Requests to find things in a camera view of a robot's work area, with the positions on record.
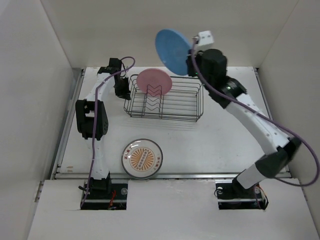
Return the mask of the pink plate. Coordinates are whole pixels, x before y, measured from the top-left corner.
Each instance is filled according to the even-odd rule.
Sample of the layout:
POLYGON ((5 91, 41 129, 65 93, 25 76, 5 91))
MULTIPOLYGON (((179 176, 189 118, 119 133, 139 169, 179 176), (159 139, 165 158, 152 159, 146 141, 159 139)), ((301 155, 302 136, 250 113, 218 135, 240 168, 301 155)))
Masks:
POLYGON ((157 97, 167 94, 173 83, 165 71, 158 68, 148 68, 138 74, 136 84, 143 93, 157 97))

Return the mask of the white plate orange sunburst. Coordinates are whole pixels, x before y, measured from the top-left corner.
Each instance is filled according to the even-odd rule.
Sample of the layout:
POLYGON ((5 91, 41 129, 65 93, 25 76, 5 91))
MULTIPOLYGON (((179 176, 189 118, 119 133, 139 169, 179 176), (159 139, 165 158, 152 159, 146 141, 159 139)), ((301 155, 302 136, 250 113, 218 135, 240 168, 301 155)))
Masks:
POLYGON ((132 178, 146 180, 160 170, 163 159, 163 151, 156 142, 140 138, 124 148, 121 164, 124 171, 132 178))

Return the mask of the blue plate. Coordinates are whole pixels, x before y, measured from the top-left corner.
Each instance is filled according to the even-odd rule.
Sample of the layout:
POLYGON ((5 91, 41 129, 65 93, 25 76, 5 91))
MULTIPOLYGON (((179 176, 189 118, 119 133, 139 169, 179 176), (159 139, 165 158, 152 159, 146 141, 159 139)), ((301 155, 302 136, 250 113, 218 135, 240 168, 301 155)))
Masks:
POLYGON ((192 48, 188 39, 179 31, 166 28, 155 37, 155 49, 159 59, 172 73, 179 76, 188 74, 187 58, 192 48))

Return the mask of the grey wire dish rack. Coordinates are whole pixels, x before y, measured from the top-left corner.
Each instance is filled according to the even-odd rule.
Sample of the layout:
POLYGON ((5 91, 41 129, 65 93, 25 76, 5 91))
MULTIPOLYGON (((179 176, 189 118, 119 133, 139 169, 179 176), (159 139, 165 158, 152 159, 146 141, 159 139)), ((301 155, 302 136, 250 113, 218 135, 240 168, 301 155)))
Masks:
POLYGON ((172 76, 171 90, 162 94, 161 87, 147 88, 137 84, 137 74, 129 79, 130 99, 124 111, 133 118, 197 122, 204 113, 204 87, 196 78, 172 76))

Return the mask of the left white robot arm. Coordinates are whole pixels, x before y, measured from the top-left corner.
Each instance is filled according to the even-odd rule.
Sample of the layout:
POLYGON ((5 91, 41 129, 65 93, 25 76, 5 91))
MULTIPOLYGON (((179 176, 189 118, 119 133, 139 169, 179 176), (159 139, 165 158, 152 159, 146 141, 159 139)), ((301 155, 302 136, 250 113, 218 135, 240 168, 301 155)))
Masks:
POLYGON ((120 99, 130 100, 129 79, 123 58, 110 58, 108 66, 100 67, 97 81, 84 99, 75 103, 76 125, 92 152, 89 177, 85 191, 100 198, 107 198, 112 192, 112 181, 107 160, 104 156, 104 140, 109 129, 109 120, 104 101, 110 91, 120 99))

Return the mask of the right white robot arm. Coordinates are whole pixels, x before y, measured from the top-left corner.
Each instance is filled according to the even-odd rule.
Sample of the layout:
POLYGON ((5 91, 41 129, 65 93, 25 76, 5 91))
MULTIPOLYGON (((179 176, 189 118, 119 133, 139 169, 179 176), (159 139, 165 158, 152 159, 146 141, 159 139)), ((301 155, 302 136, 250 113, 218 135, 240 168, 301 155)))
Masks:
POLYGON ((281 131, 255 105, 247 89, 227 75, 227 58, 218 49, 195 52, 190 49, 187 73, 198 77, 212 100, 233 115, 255 138, 264 155, 232 180, 232 193, 243 197, 265 179, 272 179, 289 164, 301 140, 281 131))

